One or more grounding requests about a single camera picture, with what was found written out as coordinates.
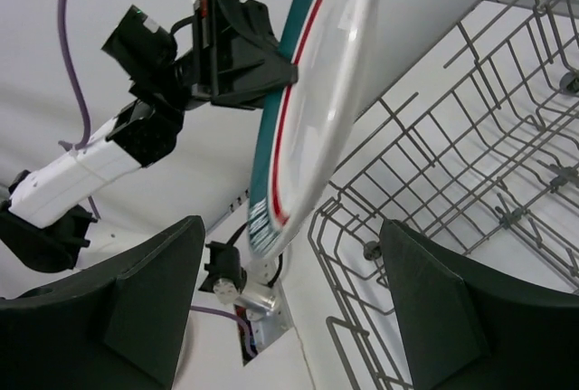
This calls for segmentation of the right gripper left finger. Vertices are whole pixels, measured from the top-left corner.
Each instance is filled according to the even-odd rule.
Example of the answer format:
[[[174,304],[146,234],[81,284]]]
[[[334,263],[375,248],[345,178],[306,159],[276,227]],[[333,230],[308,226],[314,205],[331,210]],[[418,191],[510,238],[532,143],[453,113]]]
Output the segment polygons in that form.
[[[204,222],[189,215],[88,269],[2,300],[2,388],[171,388],[203,248]]]

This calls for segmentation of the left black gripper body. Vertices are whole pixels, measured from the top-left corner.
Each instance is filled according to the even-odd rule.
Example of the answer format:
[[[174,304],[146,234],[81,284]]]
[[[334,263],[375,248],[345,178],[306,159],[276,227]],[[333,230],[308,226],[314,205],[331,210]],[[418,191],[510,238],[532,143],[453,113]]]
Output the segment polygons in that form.
[[[210,103],[218,71],[268,63],[270,56],[258,60],[235,60],[234,41],[242,21],[235,0],[197,0],[192,22],[193,47],[185,55],[189,65],[184,72],[189,103],[194,107]]]

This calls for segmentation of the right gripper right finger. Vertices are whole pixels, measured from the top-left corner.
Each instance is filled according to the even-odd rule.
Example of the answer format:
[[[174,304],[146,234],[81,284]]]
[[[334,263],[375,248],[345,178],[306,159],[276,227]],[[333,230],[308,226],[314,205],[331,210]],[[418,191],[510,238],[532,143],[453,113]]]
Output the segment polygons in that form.
[[[383,222],[379,242],[417,389],[575,389],[578,298]]]

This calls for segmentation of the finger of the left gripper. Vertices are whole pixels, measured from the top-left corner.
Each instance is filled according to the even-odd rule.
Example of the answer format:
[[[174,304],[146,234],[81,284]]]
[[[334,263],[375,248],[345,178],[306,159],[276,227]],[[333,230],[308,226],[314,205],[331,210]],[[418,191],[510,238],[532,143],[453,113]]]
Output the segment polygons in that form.
[[[298,66],[292,63],[261,63],[218,71],[210,102],[235,109],[260,109],[263,98],[298,81]]]
[[[256,0],[235,0],[234,5],[242,21],[242,28],[234,41],[234,59],[278,58],[279,42],[271,26],[268,6]]]

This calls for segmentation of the green red rimmed plate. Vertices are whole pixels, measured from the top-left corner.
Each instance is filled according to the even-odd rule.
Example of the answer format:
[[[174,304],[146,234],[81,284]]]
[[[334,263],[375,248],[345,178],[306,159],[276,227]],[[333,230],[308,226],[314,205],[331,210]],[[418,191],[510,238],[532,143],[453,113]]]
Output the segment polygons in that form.
[[[280,38],[299,78],[267,95],[252,164],[248,240],[277,257],[337,166],[363,98],[377,0],[292,0]]]

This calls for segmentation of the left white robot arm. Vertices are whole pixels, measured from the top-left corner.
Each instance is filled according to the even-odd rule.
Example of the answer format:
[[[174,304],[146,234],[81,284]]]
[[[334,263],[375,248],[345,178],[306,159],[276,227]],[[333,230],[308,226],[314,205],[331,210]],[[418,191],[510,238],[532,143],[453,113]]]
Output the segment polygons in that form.
[[[1,204],[1,239],[29,269],[75,267],[96,220],[81,201],[168,156],[187,111],[203,105],[262,109],[269,94],[298,80],[263,2],[195,0],[193,13],[178,26],[192,32],[184,54],[177,51],[174,29],[131,6],[102,49],[128,74],[134,99],[82,147],[23,171],[10,185]]]

